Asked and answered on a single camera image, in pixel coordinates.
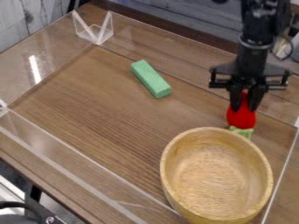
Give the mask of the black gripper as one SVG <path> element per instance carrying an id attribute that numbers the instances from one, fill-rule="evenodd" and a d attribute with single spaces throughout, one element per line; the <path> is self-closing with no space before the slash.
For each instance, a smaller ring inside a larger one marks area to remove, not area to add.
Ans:
<path id="1" fill-rule="evenodd" d="M 285 90 L 291 75 L 289 69 L 271 63 L 266 63 L 263 71 L 251 67 L 249 72 L 245 72 L 239 68 L 239 63 L 233 60 L 210 69 L 210 87 L 229 90 L 230 106 L 235 112 L 242 105 L 243 88 L 250 88 L 247 105 L 250 111 L 255 112 L 267 90 Z"/>

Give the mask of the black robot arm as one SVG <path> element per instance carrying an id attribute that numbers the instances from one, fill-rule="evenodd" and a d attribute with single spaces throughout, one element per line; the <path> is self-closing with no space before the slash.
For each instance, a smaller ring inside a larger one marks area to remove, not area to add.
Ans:
<path id="1" fill-rule="evenodd" d="M 241 110 L 246 100 L 255 112 L 269 90 L 287 87 L 293 72 L 267 62 L 269 53 L 291 22 L 291 0 L 241 0 L 242 33 L 237 58 L 210 69 L 210 87 L 229 90 L 230 106 Z"/>

